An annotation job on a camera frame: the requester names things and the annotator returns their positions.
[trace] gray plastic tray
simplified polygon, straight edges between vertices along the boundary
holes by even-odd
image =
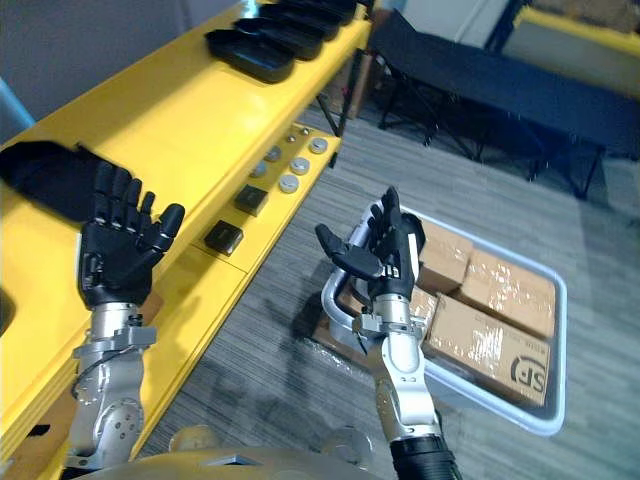
[[[534,262],[522,255],[518,255],[475,235],[447,225],[435,218],[416,212],[415,210],[405,207],[402,207],[402,210],[440,225],[458,235],[462,235],[470,239],[476,247],[515,265],[526,268],[553,282],[556,289],[556,335],[550,344],[551,363],[548,371],[547,395],[544,406],[533,407],[511,403],[473,383],[470,376],[467,375],[464,370],[456,368],[453,365],[439,365],[431,362],[429,359],[427,359],[425,367],[425,377],[431,393],[449,405],[458,407],[480,405],[536,435],[551,436],[556,434],[562,428],[565,415],[567,287],[564,280],[549,267]],[[353,230],[349,239],[350,243],[360,246],[364,244],[369,236],[367,220],[370,216],[369,209],[367,209],[360,223]],[[347,280],[347,273],[336,267],[322,290],[322,305],[330,319],[329,331],[331,336],[355,350],[360,350],[360,345],[351,330],[353,317],[342,311],[336,303],[336,297]]]

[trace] silver metal joint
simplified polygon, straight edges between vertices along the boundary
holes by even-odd
[[[91,314],[87,341],[73,352],[76,414],[66,465],[100,470],[129,460],[143,426],[142,353],[156,341],[131,303],[105,303]]]
[[[353,330],[374,342],[367,362],[387,440],[441,435],[420,350],[425,322],[411,316],[409,300],[397,294],[374,298],[372,312],[356,317]]]

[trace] black folding bench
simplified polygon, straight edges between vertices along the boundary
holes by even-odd
[[[580,198],[586,197],[605,153],[640,157],[640,104],[633,99],[500,54],[416,32],[398,11],[375,31],[371,46],[384,58],[396,80],[380,128],[393,124],[387,116],[399,95],[409,92],[435,129],[447,133],[467,157],[481,160],[483,139],[476,139],[474,151],[441,115],[447,103],[479,105],[484,108],[479,110],[486,115],[483,121],[487,125],[490,117],[501,115],[535,144],[537,154],[530,156],[530,180],[544,163],[557,163],[576,146],[587,145],[593,155],[582,185],[572,178],[571,162],[567,161],[561,171]],[[422,86],[439,93],[438,100],[425,95]],[[477,114],[478,109],[471,109],[460,116],[477,121]],[[563,140],[545,144],[538,135],[541,129]],[[430,140],[431,133],[427,133],[425,144]]]

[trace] black square object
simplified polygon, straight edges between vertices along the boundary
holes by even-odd
[[[204,238],[207,247],[230,256],[242,238],[242,230],[230,223],[220,220]]]
[[[238,210],[250,213],[254,217],[258,216],[265,203],[267,203],[267,192],[251,185],[245,185],[233,200],[233,204]]]

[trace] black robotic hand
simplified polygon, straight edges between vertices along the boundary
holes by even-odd
[[[400,211],[393,187],[382,196],[382,210],[373,205],[371,214],[365,247],[344,243],[323,224],[316,227],[318,240],[334,264],[368,282],[370,298],[395,293],[410,299],[417,256],[425,243],[420,220]]]
[[[142,182],[109,163],[98,166],[93,214],[82,227],[78,290],[88,309],[108,302],[141,305],[151,291],[151,270],[173,243],[184,207],[171,204],[151,223],[155,199]]]

